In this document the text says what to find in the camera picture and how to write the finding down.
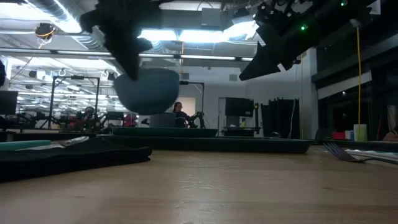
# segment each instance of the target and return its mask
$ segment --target fork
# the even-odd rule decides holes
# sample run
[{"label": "fork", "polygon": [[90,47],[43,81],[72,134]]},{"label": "fork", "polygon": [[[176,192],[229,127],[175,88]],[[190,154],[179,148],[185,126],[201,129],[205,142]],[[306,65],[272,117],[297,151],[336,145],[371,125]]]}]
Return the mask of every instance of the fork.
[{"label": "fork", "polygon": [[331,152],[334,156],[337,157],[337,159],[339,159],[341,161],[357,162],[357,163],[365,163],[366,161],[381,161],[381,162],[387,162],[390,164],[398,165],[398,162],[391,161],[388,159],[381,159],[381,158],[374,158],[374,157],[367,158],[367,159],[357,159],[357,158],[353,157],[352,155],[348,154],[344,149],[340,148],[335,143],[324,142],[323,145],[326,147],[326,149],[329,152]]}]

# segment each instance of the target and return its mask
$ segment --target table surface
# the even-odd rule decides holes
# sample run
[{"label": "table surface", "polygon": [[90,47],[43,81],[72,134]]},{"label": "table surface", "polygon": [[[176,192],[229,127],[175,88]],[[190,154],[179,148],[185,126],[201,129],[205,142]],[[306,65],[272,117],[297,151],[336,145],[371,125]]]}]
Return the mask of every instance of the table surface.
[{"label": "table surface", "polygon": [[150,162],[0,184],[0,222],[397,223],[398,168],[307,154],[154,151]]}]

